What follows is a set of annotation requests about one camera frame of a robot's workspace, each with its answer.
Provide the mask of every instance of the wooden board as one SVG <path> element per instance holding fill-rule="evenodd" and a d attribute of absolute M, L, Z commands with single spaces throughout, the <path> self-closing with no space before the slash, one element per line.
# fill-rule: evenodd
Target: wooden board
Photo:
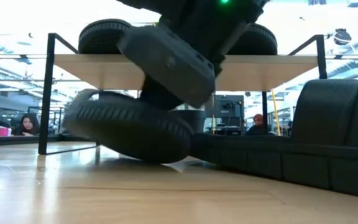
<path fill-rule="evenodd" d="M 122 55 L 55 55 L 55 65 L 96 88 L 140 90 L 144 74 Z M 315 56 L 228 55 L 218 91 L 267 91 L 317 67 Z"/>
<path fill-rule="evenodd" d="M 38 156 L 36 144 L 0 146 L 0 223 L 358 224 L 358 197 L 224 172 L 190 157 L 151 166 L 103 147 Z"/>

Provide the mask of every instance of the yellow pole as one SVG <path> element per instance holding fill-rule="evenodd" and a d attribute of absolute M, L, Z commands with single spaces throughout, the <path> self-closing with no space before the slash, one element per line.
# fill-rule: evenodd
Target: yellow pole
<path fill-rule="evenodd" d="M 273 104 L 274 104 L 274 116 L 276 117 L 276 126 L 277 126 L 277 134 L 280 136 L 280 122 L 278 121 L 277 107 L 276 107 L 276 97 L 274 96 L 274 91 L 272 90 L 273 96 Z"/>

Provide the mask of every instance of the wooden floor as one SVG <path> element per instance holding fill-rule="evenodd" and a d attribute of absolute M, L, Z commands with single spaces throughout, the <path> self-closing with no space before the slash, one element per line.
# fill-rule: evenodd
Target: wooden floor
<path fill-rule="evenodd" d="M 50 143 L 51 150 L 88 143 Z M 0 147 L 0 223 L 356 223 L 358 197 L 218 170 L 150 166 L 101 149 Z"/>

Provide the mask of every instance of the woman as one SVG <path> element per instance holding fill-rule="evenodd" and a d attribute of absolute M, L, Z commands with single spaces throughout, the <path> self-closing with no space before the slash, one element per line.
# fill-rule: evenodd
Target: woman
<path fill-rule="evenodd" d="M 248 129 L 246 135 L 260 136 L 264 135 L 264 117 L 261 114 L 254 116 L 254 125 Z"/>
<path fill-rule="evenodd" d="M 23 115 L 20 126 L 14 131 L 15 136 L 35 136 L 38 135 L 40 124 L 35 114 L 27 113 Z"/>

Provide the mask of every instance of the woman's dark hair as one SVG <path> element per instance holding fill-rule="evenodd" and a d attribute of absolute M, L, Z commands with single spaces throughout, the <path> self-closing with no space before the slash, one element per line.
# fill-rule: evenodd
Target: woman's dark hair
<path fill-rule="evenodd" d="M 27 130 L 24 125 L 23 121 L 25 118 L 29 118 L 32 123 L 32 129 Z M 26 113 L 23 115 L 22 119 L 20 120 L 20 131 L 21 133 L 29 133 L 32 135 L 36 135 L 39 133 L 40 130 L 40 123 L 38 122 L 37 115 L 35 113 Z"/>

